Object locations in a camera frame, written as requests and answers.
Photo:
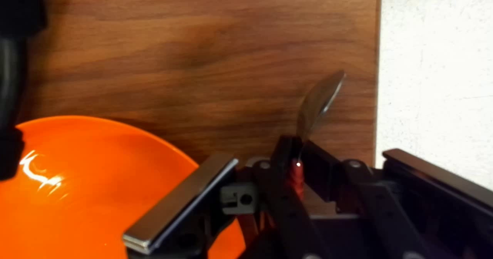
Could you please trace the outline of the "metal spoon with red handle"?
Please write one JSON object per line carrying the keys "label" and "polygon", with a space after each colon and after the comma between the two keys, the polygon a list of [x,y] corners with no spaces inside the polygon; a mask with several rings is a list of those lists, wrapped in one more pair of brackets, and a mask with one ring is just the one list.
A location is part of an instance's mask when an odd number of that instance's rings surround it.
{"label": "metal spoon with red handle", "polygon": [[315,131],[317,122],[326,115],[335,97],[337,97],[343,81],[345,71],[337,71],[317,82],[305,95],[298,109],[296,119],[296,136],[300,138],[301,146],[298,148],[294,159],[291,160],[287,183],[290,185],[300,200],[304,199],[304,164],[302,153]]}

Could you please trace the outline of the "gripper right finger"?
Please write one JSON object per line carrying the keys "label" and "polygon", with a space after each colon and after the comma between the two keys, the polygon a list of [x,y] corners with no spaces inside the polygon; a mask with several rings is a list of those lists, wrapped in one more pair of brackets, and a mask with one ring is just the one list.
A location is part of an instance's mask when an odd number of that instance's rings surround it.
{"label": "gripper right finger", "polygon": [[303,146],[306,183],[370,223],[385,259],[493,259],[493,191],[400,149],[382,169]]}

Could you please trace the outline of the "orange plate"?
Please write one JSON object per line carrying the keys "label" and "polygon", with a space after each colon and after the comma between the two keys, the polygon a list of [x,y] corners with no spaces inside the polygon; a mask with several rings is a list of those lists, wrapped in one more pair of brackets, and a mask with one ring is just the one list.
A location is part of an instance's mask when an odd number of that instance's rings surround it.
{"label": "orange plate", "polygon": [[134,126],[87,116],[18,125],[0,182],[0,259],[128,259],[122,234],[198,164]]}

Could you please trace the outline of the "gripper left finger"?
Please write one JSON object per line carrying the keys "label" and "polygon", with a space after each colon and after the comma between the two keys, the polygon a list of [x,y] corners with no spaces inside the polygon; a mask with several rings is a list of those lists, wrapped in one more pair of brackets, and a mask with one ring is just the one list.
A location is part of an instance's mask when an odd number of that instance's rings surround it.
{"label": "gripper left finger", "polygon": [[246,230],[227,245],[250,243],[226,259],[322,259],[322,239],[277,164],[291,161],[286,143],[241,169],[230,154],[208,157],[124,232],[127,259],[214,259],[219,236],[241,220]]}

